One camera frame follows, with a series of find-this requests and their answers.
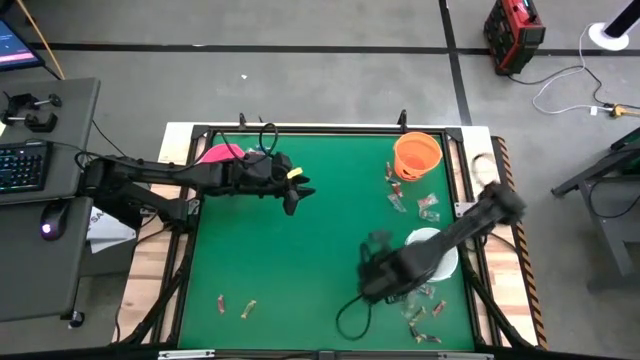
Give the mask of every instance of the keyboard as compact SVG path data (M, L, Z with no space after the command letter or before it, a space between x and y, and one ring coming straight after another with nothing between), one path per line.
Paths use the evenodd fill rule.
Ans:
M44 189L52 144L0 144L0 194Z

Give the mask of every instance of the concrete floor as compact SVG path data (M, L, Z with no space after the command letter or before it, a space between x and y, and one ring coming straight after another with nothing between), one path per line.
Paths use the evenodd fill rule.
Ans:
M577 48L586 24L606 20L600 17L625 2L537 0L548 27L542 47ZM437 0L27 4L52 42L446 46ZM458 47L484 47L480 29L491 4L449 1ZM15 11L9 18L21 24ZM19 29L35 39L28 27ZM631 48L640 49L640 34L633 35ZM588 40L585 47L594 48ZM448 55L58 51L57 56L67 77L102 80L95 119L134 157L157 158L166 122L235 121L241 111L249 119L261 115L283 122L392 123L406 108L413 124L461 124ZM573 57L536 57L521 78L540 79L577 63ZM587 63L604 83L602 98L640 104L636 57L589 57ZM638 358L639 295L587 292L593 264L607 258L579 195L556 200L549 190L640 126L640 120L613 121L586 110L546 116L530 102L539 86L495 76L485 56L461 56L460 66L471 121L506 139L518 191L529 205L524 224L551 348ZM43 70L28 70L2 74L0 84L48 78ZM594 87L590 77L580 74L558 81L541 101L550 109L592 104ZM123 132L125 125L133 126ZM91 148L112 152L96 134ZM123 281L88 280L81 303L95 315L81 329L67 331L55 319L0 324L0 353L107 344Z

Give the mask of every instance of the computer mouse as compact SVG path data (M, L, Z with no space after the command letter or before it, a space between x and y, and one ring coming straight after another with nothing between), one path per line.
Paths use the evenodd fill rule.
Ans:
M69 200L55 200L47 204L40 218L40 235L47 241L58 240L67 228Z

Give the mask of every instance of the wooden platform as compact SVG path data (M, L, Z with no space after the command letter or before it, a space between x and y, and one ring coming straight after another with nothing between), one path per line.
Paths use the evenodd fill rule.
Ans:
M167 124L159 161L174 162L176 164L184 164L186 162L191 130L194 124L195 123ZM469 168L471 168L472 159L477 154L494 153L488 128L462 127L462 132L464 136L466 162ZM459 191L458 196L460 199L464 199L460 164L457 161L458 152L453 145L451 146L451 152L452 158L454 159L456 188ZM498 163L503 163L504 157L507 156L508 164L506 149L504 151L501 150L501 153L497 154L497 156L499 157ZM486 183L499 179L498 168L495 162L480 160L476 165L478 177L482 182ZM509 183L512 183L513 179L510 178L510 172L507 172L507 179ZM474 195L479 194L482 190L481 185L475 181L473 181L472 184ZM156 185L152 187L152 190L164 197L175 198L178 197L180 189L172 186ZM152 234L159 229L161 229L161 223L156 221L141 231L140 238L146 234ZM516 240L514 240L514 234L516 234L519 249L519 253L516 253L501 241L494 239L492 236L489 237L489 241L485 246L485 253L494 299L509 318L511 324L515 326L527 341L546 348L547 344L546 338L544 337L544 328L542 327L542 317L537 299L535 299L535 285L531 274L532 270L529 264L528 253L526 252L524 233L521 228L512 229L509 226L499 226L494 229L493 232L511 243L516 242ZM167 256L169 236L170 234L168 232L159 234L140 244L136 249L119 315L122 338L131 333L157 298ZM176 268L182 259L185 242L186 237L183 237L180 241ZM534 295L533 306L530 301L531 294ZM482 302L477 299L477 297L476 300L483 337L487 343L491 343L486 311ZM173 309L174 303L172 300L167 307L167 316L165 317L161 337L163 340L168 336L171 320L173 319ZM503 339L502 343L508 346L508 342L505 339Z

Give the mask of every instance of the yellow tag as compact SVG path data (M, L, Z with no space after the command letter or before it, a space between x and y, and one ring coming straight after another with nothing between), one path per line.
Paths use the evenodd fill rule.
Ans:
M293 179L300 174L302 174L302 168L295 168L287 173L287 179Z

